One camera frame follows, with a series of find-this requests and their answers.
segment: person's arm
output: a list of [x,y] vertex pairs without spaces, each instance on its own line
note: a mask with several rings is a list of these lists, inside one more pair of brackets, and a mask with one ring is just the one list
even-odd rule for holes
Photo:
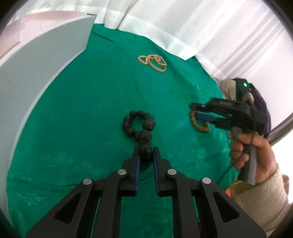
[[[245,182],[238,182],[231,188],[231,195],[236,203],[267,234],[270,234],[290,207],[280,169],[266,139],[257,134],[241,134],[238,139],[244,144],[253,144],[258,148],[257,184],[253,186]],[[247,154],[243,154],[242,143],[233,140],[230,144],[231,163],[236,168],[242,168],[249,159]]]

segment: black beaded bracelet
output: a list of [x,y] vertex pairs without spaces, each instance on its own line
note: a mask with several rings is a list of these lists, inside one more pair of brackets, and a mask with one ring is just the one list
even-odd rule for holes
[[[141,131],[136,131],[131,127],[131,122],[136,117],[143,119]],[[130,137],[133,137],[138,142],[138,153],[140,158],[144,162],[151,162],[153,160],[151,146],[149,142],[151,141],[151,131],[156,125],[155,118],[149,113],[144,111],[131,111],[129,116],[124,117],[122,129]]]

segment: white curtain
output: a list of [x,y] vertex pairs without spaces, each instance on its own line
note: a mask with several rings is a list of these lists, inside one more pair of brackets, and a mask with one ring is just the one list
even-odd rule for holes
[[218,80],[248,77],[284,31],[262,0],[29,0],[13,20],[42,11],[97,14],[95,23],[145,36],[184,60],[196,56]]

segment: beige cloth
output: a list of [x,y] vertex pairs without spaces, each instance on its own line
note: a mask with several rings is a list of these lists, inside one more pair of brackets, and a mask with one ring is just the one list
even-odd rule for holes
[[[221,89],[226,99],[235,100],[235,81],[223,81]],[[253,186],[238,182],[231,188],[231,195],[236,203],[264,229],[267,236],[277,227],[291,205],[288,202],[279,166],[276,173],[261,185]]]

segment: green tablecloth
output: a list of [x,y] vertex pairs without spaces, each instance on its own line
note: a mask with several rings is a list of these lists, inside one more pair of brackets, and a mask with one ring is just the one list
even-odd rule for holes
[[[138,62],[148,54],[162,56],[167,71]],[[154,115],[151,144],[173,168],[217,181],[229,166],[227,132],[196,131],[188,109],[211,97],[222,97],[221,91],[195,58],[184,61],[145,37],[94,25],[86,51],[49,86],[19,139],[7,180],[14,227],[25,236],[84,178],[119,169],[136,145],[121,129],[132,110]],[[134,126],[141,129],[141,121]],[[236,176],[232,169],[221,187]],[[156,196],[150,167],[141,173],[138,196],[123,198],[120,237],[172,238],[172,227],[171,198]]]

